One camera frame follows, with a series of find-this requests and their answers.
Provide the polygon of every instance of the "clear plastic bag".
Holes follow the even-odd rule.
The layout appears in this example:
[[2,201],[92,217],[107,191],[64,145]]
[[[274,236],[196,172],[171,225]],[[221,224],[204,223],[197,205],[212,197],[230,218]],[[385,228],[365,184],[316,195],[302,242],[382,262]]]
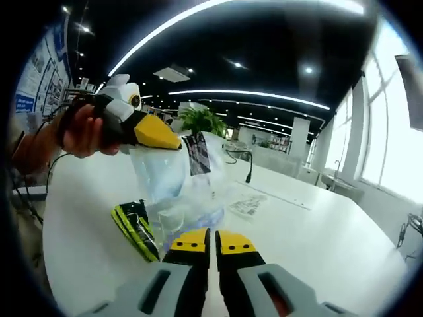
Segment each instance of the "clear plastic bag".
[[224,215],[227,180],[224,139],[211,133],[182,135],[179,151],[130,149],[147,214],[161,255],[184,232],[215,228]]

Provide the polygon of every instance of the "black cable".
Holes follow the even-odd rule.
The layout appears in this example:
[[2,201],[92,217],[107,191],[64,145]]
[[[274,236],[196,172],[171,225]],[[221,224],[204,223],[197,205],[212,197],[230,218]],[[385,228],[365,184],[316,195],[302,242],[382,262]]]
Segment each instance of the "black cable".
[[413,215],[412,213],[409,213],[407,217],[408,217],[407,223],[403,223],[401,225],[401,230],[399,232],[399,237],[397,242],[397,249],[403,245],[405,233],[407,232],[408,226],[411,226],[415,231],[420,233],[423,238],[423,219],[418,215]]
[[16,190],[16,192],[18,193],[19,199],[22,202],[23,205],[26,206],[26,208],[29,209],[29,211],[31,212],[32,216],[36,217],[37,220],[40,222],[41,225],[43,225],[43,218],[41,218],[40,214],[37,212],[37,210],[31,206],[29,200],[25,199],[24,196],[21,194],[21,192],[19,191],[19,188],[17,186],[17,184],[15,183],[15,180],[13,179],[13,174],[11,173],[11,181],[12,181],[12,185],[13,185],[13,189]]
[[225,150],[225,151],[230,157],[232,156],[229,153],[247,153],[248,155],[250,155],[250,172],[248,173],[247,178],[245,178],[245,182],[249,184],[251,182],[251,174],[252,174],[252,152],[251,151],[234,151],[234,150]]
[[70,155],[71,153],[65,153],[62,154],[58,157],[56,157],[56,159],[53,161],[53,163],[51,163],[50,168],[48,169],[48,173],[47,173],[47,180],[46,180],[46,194],[48,194],[48,180],[50,179],[50,174],[52,172],[52,169],[54,167],[54,164],[61,158],[61,157],[65,157],[66,155]]
[[233,156],[231,155],[231,153],[230,153],[230,152],[228,152],[228,151],[226,150],[226,153],[229,155],[229,157],[230,157],[231,159],[233,159],[233,162],[226,162],[226,164],[234,165],[234,164],[237,164],[237,163],[238,163],[238,160],[237,160],[235,157],[233,157]]
[[[65,107],[67,107],[68,105],[61,105],[61,106],[59,106],[59,107],[57,107],[49,116],[48,116],[48,119],[47,119],[47,121],[44,121],[41,125],[40,125],[40,127],[37,129],[37,131],[35,132],[35,134],[34,134],[34,136],[33,136],[33,138],[32,138],[32,141],[31,141],[31,143],[29,144],[29,146],[28,146],[28,150],[27,150],[27,153],[29,153],[30,152],[30,150],[31,150],[31,148],[32,148],[32,146],[33,146],[33,144],[34,144],[34,141],[35,141],[35,138],[37,137],[37,135],[41,132],[41,130],[42,130],[42,128],[48,123],[48,122],[50,122],[50,121],[52,121],[53,120],[53,118],[54,118],[54,115],[59,111],[59,110],[61,110],[61,109],[63,109],[63,108],[65,108]],[[31,202],[33,202],[34,200],[32,199],[32,196],[31,196],[31,194],[30,194],[30,192],[29,192],[29,188],[28,188],[28,181],[27,181],[27,178],[26,178],[26,176],[24,176],[24,184],[25,184],[25,189],[26,189],[26,194],[27,194],[27,196],[28,196],[28,199],[25,199],[24,197],[23,197],[23,195],[21,194],[21,192],[19,191],[19,189],[17,188],[17,185],[15,184],[15,181],[13,180],[13,175],[11,175],[12,176],[12,182],[13,182],[13,184],[14,184],[14,187],[15,187],[15,190],[17,191],[17,193],[18,193],[18,196],[19,196],[19,198],[20,198],[20,200],[22,201],[22,203],[24,204],[24,205],[26,205],[27,206],[27,208],[29,208],[29,210],[31,211],[31,213],[38,219],[38,221],[41,223],[41,225],[42,225],[42,223],[43,223],[43,219],[41,218],[41,216],[40,216],[40,214],[38,213],[38,211],[36,210],[36,208],[32,205],[32,204],[30,204],[30,201]]]

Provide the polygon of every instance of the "black ceiling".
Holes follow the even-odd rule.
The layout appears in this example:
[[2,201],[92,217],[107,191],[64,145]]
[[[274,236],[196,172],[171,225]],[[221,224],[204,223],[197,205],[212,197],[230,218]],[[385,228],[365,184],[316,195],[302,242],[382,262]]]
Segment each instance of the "black ceiling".
[[[88,77],[95,85],[106,81],[113,66],[141,39],[201,2],[64,3],[71,9],[68,45],[74,82],[79,77]],[[81,18],[93,34],[79,33],[75,22],[80,23]],[[293,118],[300,116],[295,112],[300,112],[308,115],[310,131],[316,135],[323,121],[313,117],[328,122],[348,89],[360,78],[375,21],[374,11],[366,7],[365,14],[360,16],[310,1],[232,1],[196,13],[166,29],[135,52],[116,73],[130,74],[131,81],[139,84],[142,96],[154,96],[144,100],[154,106],[175,109],[178,102],[201,99],[199,102],[211,110],[229,114],[224,120],[230,125],[245,122],[237,116],[250,117],[253,113],[252,118],[292,126]],[[237,68],[231,62],[243,67]],[[153,75],[172,64],[193,69],[189,74],[191,80],[172,83]],[[312,74],[306,74],[307,66],[313,68]],[[262,96],[168,95],[172,91],[198,89],[267,92],[316,102],[330,110]],[[282,129],[265,125],[277,131]]]

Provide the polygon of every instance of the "white table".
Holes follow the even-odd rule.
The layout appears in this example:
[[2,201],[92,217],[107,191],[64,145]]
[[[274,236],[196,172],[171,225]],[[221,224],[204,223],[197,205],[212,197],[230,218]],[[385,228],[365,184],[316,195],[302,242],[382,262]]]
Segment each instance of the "white table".
[[[227,167],[230,179],[245,181],[249,164]],[[319,302],[373,314],[401,287],[403,259],[350,199],[258,166],[250,185],[270,194],[266,208],[253,222],[226,213],[221,228],[247,236],[268,263],[312,286]],[[115,205],[140,198],[129,155],[58,161],[46,204],[44,256],[53,294],[69,315],[113,300],[118,286],[143,274],[145,261],[110,216]],[[217,276],[211,256],[203,316],[225,312]]]

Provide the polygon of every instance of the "potted plant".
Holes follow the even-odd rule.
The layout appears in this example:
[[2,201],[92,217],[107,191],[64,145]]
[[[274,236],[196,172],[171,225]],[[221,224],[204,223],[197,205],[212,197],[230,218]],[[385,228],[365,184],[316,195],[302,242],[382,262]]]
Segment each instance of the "potted plant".
[[270,147],[270,142],[269,141],[263,141],[259,144],[259,146],[268,149]]
[[227,128],[218,116],[209,110],[186,109],[179,118],[184,122],[182,130],[191,130],[193,134],[200,131],[211,132],[219,137],[225,137]]

